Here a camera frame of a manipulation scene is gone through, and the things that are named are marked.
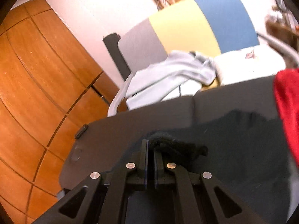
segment red cloth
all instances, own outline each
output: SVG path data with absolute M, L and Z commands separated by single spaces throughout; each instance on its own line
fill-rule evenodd
M 299 69 L 278 72 L 273 86 L 286 139 L 299 166 Z

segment silver screw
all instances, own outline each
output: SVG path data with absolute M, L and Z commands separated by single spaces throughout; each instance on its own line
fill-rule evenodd
M 127 167 L 128 169 L 132 169 L 132 168 L 136 167 L 136 165 L 135 165 L 135 163 L 133 163 L 133 162 L 129 162 L 129 163 L 126 164 L 126 167 Z
M 100 174 L 98 172 L 93 172 L 93 173 L 90 174 L 90 177 L 92 179 L 97 179 L 98 177 L 100 177 Z
M 167 167 L 170 168 L 170 169 L 174 169 L 174 168 L 176 167 L 176 164 L 173 163 L 173 162 L 169 162 L 169 163 L 167 164 Z
M 210 172 L 204 172 L 202 173 L 202 176 L 205 178 L 205 179 L 210 179 L 212 177 L 212 174 Z

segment blue panel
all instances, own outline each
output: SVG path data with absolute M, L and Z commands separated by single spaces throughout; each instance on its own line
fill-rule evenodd
M 258 36 L 240 0 L 195 0 L 207 18 L 221 53 L 258 45 Z

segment yellow panel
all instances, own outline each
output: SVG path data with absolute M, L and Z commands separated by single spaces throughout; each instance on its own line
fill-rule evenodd
M 167 53 L 172 50 L 199 51 L 207 56 L 221 54 L 215 35 L 194 0 L 183 0 L 149 17 Z

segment triangular cutout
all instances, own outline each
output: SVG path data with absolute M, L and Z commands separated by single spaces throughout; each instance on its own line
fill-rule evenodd
M 74 219 L 78 214 L 80 206 L 87 193 L 87 189 L 87 186 L 83 186 L 83 188 L 76 195 L 74 195 L 73 198 L 71 198 L 67 203 L 65 203 L 65 205 L 63 205 L 59 209 L 59 212 L 65 216 Z
M 219 187 L 215 187 L 214 191 L 226 218 L 231 218 L 242 212 L 242 209 Z

